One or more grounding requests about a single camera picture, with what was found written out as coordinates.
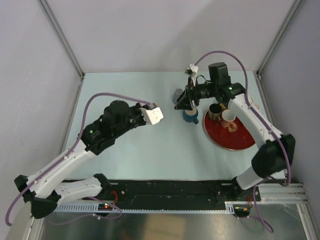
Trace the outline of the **grey purple mug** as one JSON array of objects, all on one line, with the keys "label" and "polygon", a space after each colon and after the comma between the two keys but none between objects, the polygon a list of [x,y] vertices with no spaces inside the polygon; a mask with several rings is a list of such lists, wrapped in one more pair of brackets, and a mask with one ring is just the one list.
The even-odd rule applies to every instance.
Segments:
[{"label": "grey purple mug", "polygon": [[176,104],[177,101],[178,101],[178,98],[181,96],[181,94],[184,92],[183,89],[181,88],[176,88],[174,93],[173,93],[173,96],[172,96],[172,102],[173,104]]}]

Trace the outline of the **blue mug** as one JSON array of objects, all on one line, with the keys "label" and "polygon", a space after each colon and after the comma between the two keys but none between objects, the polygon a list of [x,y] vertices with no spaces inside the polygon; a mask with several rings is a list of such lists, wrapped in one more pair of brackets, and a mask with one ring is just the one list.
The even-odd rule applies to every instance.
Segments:
[{"label": "blue mug", "polygon": [[193,108],[192,110],[182,111],[183,120],[187,123],[198,124],[199,123],[198,115],[199,115],[199,111],[197,108]]}]

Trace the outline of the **brown grey mug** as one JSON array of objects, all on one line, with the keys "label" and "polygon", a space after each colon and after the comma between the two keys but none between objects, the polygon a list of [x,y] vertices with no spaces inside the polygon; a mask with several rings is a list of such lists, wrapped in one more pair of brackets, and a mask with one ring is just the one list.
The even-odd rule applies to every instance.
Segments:
[{"label": "brown grey mug", "polygon": [[220,104],[213,103],[209,106],[208,117],[212,121],[219,122],[221,120],[221,113],[223,109]]}]

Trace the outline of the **salmon mug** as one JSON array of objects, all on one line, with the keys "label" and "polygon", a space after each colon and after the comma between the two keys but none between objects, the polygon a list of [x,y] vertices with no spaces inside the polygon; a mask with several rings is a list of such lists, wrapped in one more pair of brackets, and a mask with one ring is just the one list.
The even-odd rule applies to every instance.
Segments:
[{"label": "salmon mug", "polygon": [[229,132],[235,132],[238,129],[235,120],[236,115],[231,110],[226,109],[221,113],[220,125],[228,129]]}]

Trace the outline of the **pink mug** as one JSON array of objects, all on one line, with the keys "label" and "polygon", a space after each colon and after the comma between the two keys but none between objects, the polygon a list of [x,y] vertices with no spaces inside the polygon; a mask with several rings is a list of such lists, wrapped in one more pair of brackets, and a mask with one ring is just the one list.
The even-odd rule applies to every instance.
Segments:
[{"label": "pink mug", "polygon": [[250,103],[251,105],[254,105],[258,110],[260,109],[259,104],[257,104],[257,103],[255,102],[254,98],[253,98],[251,95],[248,95],[248,99],[249,99],[249,103]]}]

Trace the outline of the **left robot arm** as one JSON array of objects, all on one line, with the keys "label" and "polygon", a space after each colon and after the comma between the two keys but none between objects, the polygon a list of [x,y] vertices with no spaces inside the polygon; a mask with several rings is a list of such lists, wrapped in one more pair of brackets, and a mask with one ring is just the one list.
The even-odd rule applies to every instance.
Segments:
[{"label": "left robot arm", "polygon": [[145,126],[145,114],[150,108],[150,105],[140,103],[129,106],[123,100],[111,102],[97,120],[84,128],[75,146],[66,149],[36,174],[16,177],[14,183],[24,202],[31,204],[31,215],[41,219],[68,202],[89,197],[107,199],[111,184],[102,173],[73,182],[65,179],[81,164],[114,145],[123,134]]}]

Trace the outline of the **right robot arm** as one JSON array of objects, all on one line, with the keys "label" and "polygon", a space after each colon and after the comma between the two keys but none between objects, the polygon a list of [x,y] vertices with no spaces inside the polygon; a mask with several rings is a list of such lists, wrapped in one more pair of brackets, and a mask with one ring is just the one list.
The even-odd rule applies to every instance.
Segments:
[{"label": "right robot arm", "polygon": [[201,99],[215,98],[235,114],[251,134],[258,152],[251,160],[251,166],[235,177],[231,187],[232,197],[241,201],[249,195],[249,188],[262,183],[274,173],[290,169],[296,140],[291,134],[283,134],[262,115],[240,83],[231,82],[224,62],[210,64],[208,70],[210,80],[198,83],[198,67],[191,64],[185,69],[188,82],[174,108],[191,110],[199,105]]}]

